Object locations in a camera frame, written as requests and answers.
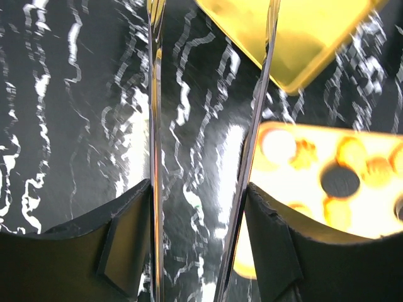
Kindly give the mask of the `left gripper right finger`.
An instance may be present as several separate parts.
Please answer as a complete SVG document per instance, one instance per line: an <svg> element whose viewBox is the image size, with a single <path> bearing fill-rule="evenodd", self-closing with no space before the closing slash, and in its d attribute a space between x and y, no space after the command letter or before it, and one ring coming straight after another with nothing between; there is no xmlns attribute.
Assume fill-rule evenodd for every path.
<svg viewBox="0 0 403 302"><path fill-rule="evenodd" d="M262 301L401 301L402 234L375 240L323 225L247 188L245 216Z"/></svg>

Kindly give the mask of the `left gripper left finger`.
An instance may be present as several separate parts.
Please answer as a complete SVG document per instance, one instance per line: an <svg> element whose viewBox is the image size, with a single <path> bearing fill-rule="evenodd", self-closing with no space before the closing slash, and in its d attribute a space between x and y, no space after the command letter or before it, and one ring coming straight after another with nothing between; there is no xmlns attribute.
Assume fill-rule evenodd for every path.
<svg viewBox="0 0 403 302"><path fill-rule="evenodd" d="M150 241L150 182L45 233L1 234L2 301L135 301Z"/></svg>

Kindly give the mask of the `metal tongs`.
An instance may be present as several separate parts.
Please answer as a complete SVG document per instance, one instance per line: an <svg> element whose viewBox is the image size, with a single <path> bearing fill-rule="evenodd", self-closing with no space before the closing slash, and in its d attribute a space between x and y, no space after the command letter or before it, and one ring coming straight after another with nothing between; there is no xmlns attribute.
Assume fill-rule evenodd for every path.
<svg viewBox="0 0 403 302"><path fill-rule="evenodd" d="M260 71L194 1L149 1L161 44L159 170L163 301L255 301L230 284L241 214L237 183Z"/></svg>

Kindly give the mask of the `black sandwich cookie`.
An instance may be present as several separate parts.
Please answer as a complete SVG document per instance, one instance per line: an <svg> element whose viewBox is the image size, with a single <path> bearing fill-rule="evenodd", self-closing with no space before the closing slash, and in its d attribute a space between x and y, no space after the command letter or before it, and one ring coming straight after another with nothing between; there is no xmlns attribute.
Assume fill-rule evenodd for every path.
<svg viewBox="0 0 403 302"><path fill-rule="evenodd" d="M360 178L348 167L329 166L320 177L321 187L331 197L347 198L354 195L360 187Z"/></svg>

